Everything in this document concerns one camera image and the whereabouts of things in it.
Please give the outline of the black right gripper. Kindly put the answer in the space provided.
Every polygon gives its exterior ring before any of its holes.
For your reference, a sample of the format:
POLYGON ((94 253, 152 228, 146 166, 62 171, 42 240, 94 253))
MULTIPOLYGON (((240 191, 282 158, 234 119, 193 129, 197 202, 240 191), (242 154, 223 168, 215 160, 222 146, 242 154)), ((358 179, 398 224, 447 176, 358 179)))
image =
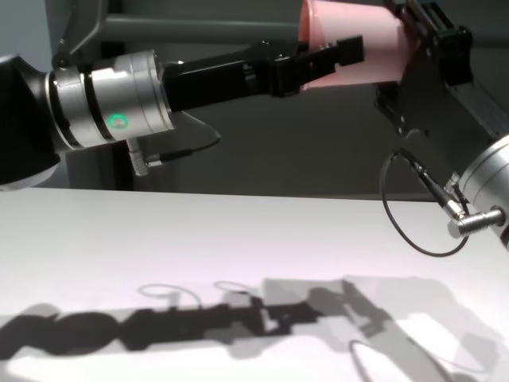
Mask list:
POLYGON ((396 132, 420 130, 456 172, 508 135, 508 113, 474 78, 471 31, 455 24, 436 1, 383 5, 420 49, 399 83, 375 84, 375 107, 396 132))

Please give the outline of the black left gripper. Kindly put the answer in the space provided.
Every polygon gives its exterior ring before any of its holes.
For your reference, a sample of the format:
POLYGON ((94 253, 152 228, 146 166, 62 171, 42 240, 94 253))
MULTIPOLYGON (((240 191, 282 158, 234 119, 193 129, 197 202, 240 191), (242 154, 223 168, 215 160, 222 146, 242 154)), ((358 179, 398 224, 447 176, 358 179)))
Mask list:
POLYGON ((319 49, 308 41, 263 40, 233 53, 168 64, 161 83, 170 110, 178 112, 250 96, 293 96, 336 66, 363 61, 362 35, 319 49))

